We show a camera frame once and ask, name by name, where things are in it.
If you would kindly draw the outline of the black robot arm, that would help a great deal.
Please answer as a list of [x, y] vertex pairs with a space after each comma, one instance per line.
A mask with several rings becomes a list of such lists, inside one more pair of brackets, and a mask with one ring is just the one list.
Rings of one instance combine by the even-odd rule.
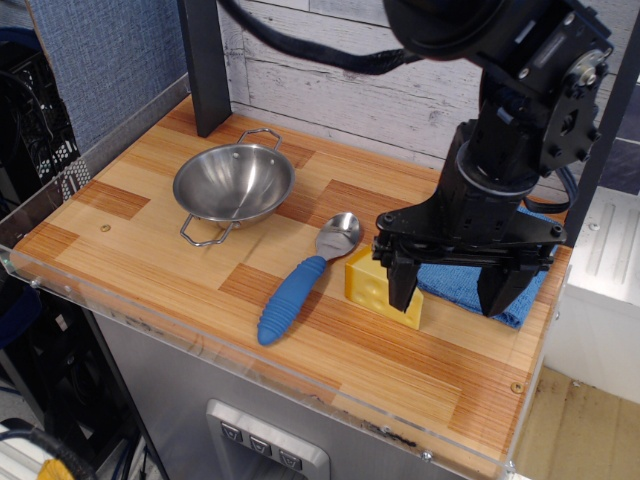
[[407, 309], [424, 264], [475, 266], [482, 313], [500, 314], [566, 241], [520, 206], [541, 178], [589, 159], [609, 31], [576, 1], [388, 1], [385, 11], [411, 53], [483, 71], [479, 115], [458, 126], [434, 194], [378, 217], [373, 256], [389, 302]]

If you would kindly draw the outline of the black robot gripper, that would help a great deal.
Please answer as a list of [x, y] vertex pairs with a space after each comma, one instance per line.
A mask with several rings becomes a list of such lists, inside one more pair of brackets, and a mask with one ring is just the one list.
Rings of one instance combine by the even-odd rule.
[[520, 212], [539, 177], [512, 182], [490, 177], [472, 149], [478, 122], [461, 123], [434, 194], [420, 204], [382, 213], [373, 258], [387, 268], [389, 304], [405, 312], [420, 264], [482, 267], [477, 281], [484, 316], [503, 313], [529, 286], [533, 270], [551, 265], [551, 252], [567, 239], [564, 228]]

